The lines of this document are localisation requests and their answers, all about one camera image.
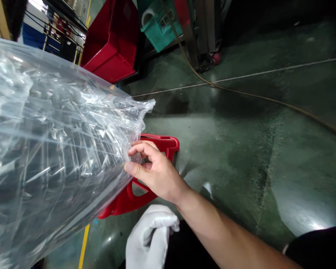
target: white glove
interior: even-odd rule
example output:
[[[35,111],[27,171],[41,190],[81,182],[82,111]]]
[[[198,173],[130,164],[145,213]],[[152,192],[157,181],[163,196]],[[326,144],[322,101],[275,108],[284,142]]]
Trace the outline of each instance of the white glove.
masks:
[[[165,205],[151,205],[128,237],[126,269],[163,268],[173,231],[179,232],[178,217]]]

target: plastic wrap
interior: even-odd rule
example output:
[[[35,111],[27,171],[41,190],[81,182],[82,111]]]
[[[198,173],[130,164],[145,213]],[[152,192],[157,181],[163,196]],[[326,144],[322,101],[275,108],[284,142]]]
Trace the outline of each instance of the plastic wrap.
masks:
[[[0,268],[30,267],[119,194],[154,103],[0,39]]]

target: floor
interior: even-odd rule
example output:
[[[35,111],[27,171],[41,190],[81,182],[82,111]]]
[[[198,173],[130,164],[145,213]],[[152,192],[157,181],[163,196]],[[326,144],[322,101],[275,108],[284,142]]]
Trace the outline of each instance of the floor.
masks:
[[[336,126],[336,6],[326,3],[261,1],[243,9],[233,1],[222,61],[203,76]],[[303,233],[336,226],[333,132],[287,107],[202,84],[179,49],[151,59],[146,72],[122,89],[156,100],[145,132],[179,139],[176,168],[192,188],[278,250]],[[159,198],[153,203],[176,212]],[[94,220],[83,268],[117,268],[147,206]],[[77,268],[83,236],[50,254],[47,268]]]

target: yellow line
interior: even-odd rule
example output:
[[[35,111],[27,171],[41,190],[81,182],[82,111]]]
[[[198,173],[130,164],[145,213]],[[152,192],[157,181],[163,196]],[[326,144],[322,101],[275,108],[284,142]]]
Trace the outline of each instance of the yellow line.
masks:
[[[87,28],[88,28],[88,17],[89,17],[89,14],[90,14],[90,8],[91,8],[91,0],[90,0],[90,3],[88,4],[88,10],[87,10],[87,17],[86,17],[86,27]],[[81,53],[80,53],[80,59],[78,60],[78,65],[81,64],[82,54],[83,54],[83,51],[81,51]]]
[[[88,22],[88,16],[90,14],[90,7],[91,7],[91,0],[90,0],[90,3],[88,4],[87,17],[86,17],[86,27],[88,27],[87,22]]]
[[[85,228],[85,234],[83,236],[82,249],[81,249],[81,255],[80,255],[80,263],[78,264],[78,269],[82,269],[82,266],[83,266],[83,258],[85,257],[85,250],[86,250],[86,244],[87,244],[87,238],[88,238],[88,231],[89,230],[90,230],[90,225],[88,224]]]

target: hose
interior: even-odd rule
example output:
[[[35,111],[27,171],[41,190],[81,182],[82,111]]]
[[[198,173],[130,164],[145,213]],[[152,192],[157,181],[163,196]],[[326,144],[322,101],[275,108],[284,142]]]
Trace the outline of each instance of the hose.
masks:
[[[318,118],[318,117],[315,116],[314,114],[312,114],[312,113],[310,113],[310,112],[307,112],[307,111],[305,111],[305,110],[303,110],[303,109],[301,109],[301,108],[299,108],[299,107],[297,107],[297,106],[290,105],[290,104],[288,104],[288,103],[284,103],[284,102],[282,102],[282,101],[278,101],[278,100],[275,100],[275,99],[273,99],[273,98],[269,98],[269,97],[265,97],[265,96],[261,96],[261,95],[255,95],[255,94],[252,94],[252,93],[246,93],[246,92],[241,92],[241,91],[238,91],[238,90],[228,89],[228,88],[225,88],[225,87],[220,86],[220,85],[218,85],[218,84],[215,84],[215,83],[213,83],[213,82],[211,82],[211,81],[209,81],[209,80],[206,80],[205,78],[203,78],[202,76],[200,76],[200,75],[197,73],[197,71],[192,67],[192,65],[190,64],[190,62],[189,62],[189,60],[188,60],[188,58],[187,58],[187,55],[186,55],[186,53],[185,53],[185,51],[184,51],[184,49],[183,49],[183,46],[182,46],[182,43],[181,43],[181,41],[180,41],[180,39],[179,39],[179,36],[178,36],[178,34],[177,34],[177,31],[176,31],[176,29],[175,29],[175,27],[174,27],[174,25],[173,25],[172,19],[171,19],[171,17],[169,16],[169,11],[168,11],[166,5],[164,4],[164,0],[160,0],[160,1],[161,1],[162,6],[163,6],[164,12],[166,13],[166,15],[167,15],[167,17],[168,17],[169,24],[170,24],[171,27],[172,27],[172,30],[173,30],[174,35],[175,35],[175,38],[177,39],[177,42],[178,42],[178,44],[179,44],[179,47],[180,47],[180,49],[181,49],[181,51],[182,51],[182,54],[183,54],[183,56],[184,56],[184,59],[185,59],[186,62],[188,63],[190,69],[192,69],[193,73],[194,73],[199,79],[201,79],[202,81],[204,81],[205,83],[207,83],[207,84],[209,84],[209,85],[211,85],[211,86],[213,86],[213,87],[216,87],[216,88],[219,88],[219,89],[222,89],[222,90],[226,90],[226,91],[233,92],[233,93],[238,93],[238,94],[241,94],[241,95],[252,96],[252,97],[255,97],[255,98],[260,98],[260,99],[267,100],[267,101],[270,101],[270,102],[278,103],[278,104],[283,105],[283,106],[287,106],[288,108],[291,108],[292,110],[295,110],[295,111],[297,111],[297,112],[299,112],[299,113],[302,113],[302,114],[304,114],[305,116],[307,116],[308,118],[311,118],[311,119],[315,120],[316,122],[320,123],[321,125],[323,125],[324,127],[326,127],[327,129],[331,130],[332,132],[334,132],[334,133],[336,134],[336,127],[335,127],[335,126],[333,126],[333,125],[331,125],[331,124],[329,124],[329,123],[327,123],[327,122],[321,120],[320,118]]]

